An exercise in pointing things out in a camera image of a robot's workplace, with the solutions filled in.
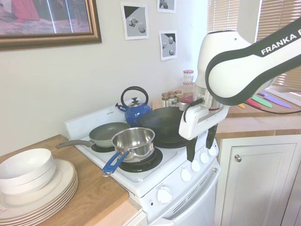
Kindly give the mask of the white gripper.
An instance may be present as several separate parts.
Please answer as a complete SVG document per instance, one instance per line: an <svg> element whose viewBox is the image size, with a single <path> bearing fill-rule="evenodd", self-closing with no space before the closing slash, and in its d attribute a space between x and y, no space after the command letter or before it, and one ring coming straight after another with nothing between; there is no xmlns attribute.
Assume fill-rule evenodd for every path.
<svg viewBox="0 0 301 226"><path fill-rule="evenodd" d="M218 123L224 120L228 114L229 107L221 107L212 111L202 105L187 107L182 114L179 135L188 140L186 143L187 160L193 162L195 157L195 146L197 136L208 130L206 148L211 149L218 127Z"/></svg>

